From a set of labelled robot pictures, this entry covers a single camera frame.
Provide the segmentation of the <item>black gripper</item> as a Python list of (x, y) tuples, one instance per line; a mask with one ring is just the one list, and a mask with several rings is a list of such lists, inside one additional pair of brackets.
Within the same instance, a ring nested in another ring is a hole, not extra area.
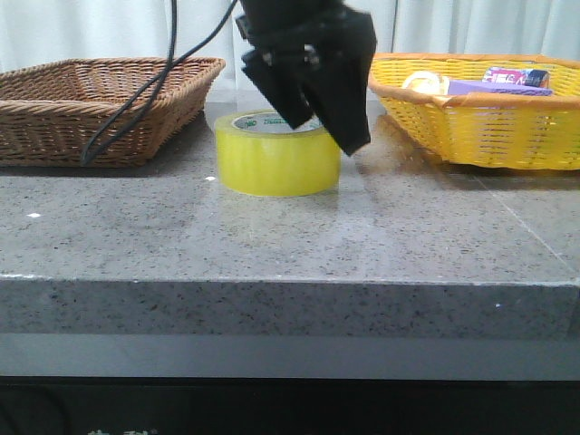
[[(242, 71), (286, 123), (297, 129), (315, 113), (348, 156), (369, 143), (366, 89), (377, 44), (371, 15), (343, 1), (241, 6), (236, 23), (254, 47), (242, 56)], [(303, 92), (281, 65), (306, 65)]]

